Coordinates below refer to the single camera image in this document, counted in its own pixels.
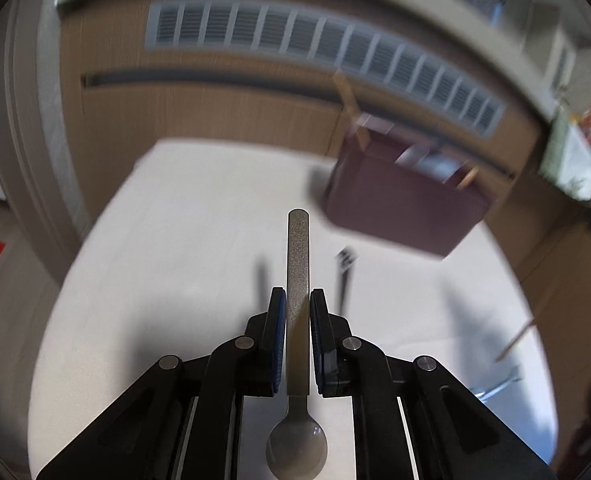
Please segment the dark spoon with cutout handle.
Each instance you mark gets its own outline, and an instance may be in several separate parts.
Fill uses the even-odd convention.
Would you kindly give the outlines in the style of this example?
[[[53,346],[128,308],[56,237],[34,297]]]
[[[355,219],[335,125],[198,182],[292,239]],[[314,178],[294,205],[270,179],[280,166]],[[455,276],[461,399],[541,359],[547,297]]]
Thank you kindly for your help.
[[[347,291],[349,290],[353,266],[357,254],[352,247],[344,247],[337,255],[339,270],[338,314],[343,315],[346,305]]]

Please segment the translucent brown long spoon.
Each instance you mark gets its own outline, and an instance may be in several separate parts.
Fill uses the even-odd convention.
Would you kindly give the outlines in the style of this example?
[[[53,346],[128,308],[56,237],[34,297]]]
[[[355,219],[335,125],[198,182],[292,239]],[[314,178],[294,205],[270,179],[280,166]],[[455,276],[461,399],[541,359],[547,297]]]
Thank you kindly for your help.
[[[314,479],[323,470],[328,443],[309,414],[309,213],[288,216],[286,251],[286,415],[271,429],[266,460],[278,479]]]

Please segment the steel shovel-shaped spoon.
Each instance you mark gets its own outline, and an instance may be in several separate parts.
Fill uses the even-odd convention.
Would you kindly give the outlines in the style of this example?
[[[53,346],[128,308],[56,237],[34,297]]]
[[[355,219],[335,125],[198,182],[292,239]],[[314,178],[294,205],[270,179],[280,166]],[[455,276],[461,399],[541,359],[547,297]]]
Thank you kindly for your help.
[[[514,384],[515,382],[519,382],[521,379],[521,370],[519,365],[517,365],[512,367],[509,374],[503,380],[497,382],[496,385],[486,389],[472,388],[471,392],[478,400],[486,403],[488,400],[491,400],[493,396],[497,396],[498,393],[501,393],[501,391],[504,391],[510,385]]]

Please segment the brown wooden spoon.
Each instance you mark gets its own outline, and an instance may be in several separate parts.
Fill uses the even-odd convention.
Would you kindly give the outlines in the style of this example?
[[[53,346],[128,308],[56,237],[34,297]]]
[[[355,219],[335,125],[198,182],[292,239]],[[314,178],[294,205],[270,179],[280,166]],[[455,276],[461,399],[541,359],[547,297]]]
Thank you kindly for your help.
[[[479,166],[462,166],[456,174],[456,185],[457,191],[462,191],[471,185],[478,177],[480,171]]]

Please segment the light blue plastic spoon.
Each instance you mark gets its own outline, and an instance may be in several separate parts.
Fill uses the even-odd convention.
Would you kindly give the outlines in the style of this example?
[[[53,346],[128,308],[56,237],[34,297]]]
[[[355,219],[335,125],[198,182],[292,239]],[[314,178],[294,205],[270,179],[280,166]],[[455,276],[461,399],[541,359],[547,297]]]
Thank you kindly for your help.
[[[407,167],[426,174],[437,170],[441,162],[443,162],[443,157],[423,144],[409,145],[395,159],[397,166]]]

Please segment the maroon utensil holder box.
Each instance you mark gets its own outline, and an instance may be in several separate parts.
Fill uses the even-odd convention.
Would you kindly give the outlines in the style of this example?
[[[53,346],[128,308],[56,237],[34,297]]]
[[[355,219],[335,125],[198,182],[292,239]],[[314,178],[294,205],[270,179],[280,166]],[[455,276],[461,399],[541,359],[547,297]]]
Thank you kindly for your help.
[[[328,219],[346,230],[448,256],[494,203],[478,177],[464,190],[455,189],[457,171],[474,165],[418,130],[366,113],[361,122],[369,146],[361,151],[350,125],[325,192]],[[437,170],[426,174],[396,165],[413,144],[443,157]]]

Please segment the grey ventilation grille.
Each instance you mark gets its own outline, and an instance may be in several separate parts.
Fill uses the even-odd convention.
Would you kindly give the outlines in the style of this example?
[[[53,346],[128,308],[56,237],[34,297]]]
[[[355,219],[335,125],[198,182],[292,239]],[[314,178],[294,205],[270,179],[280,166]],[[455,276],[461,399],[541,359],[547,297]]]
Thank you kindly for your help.
[[[357,18],[276,0],[154,0],[147,49],[230,50],[342,70],[488,139],[506,105],[459,68]]]

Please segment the green checked tea towel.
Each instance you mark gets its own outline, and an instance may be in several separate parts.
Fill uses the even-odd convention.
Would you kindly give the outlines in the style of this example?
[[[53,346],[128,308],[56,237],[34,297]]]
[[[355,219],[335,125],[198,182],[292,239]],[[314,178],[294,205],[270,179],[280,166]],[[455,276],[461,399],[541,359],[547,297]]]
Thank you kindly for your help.
[[[573,200],[591,202],[591,147],[567,114],[551,124],[538,174]]]

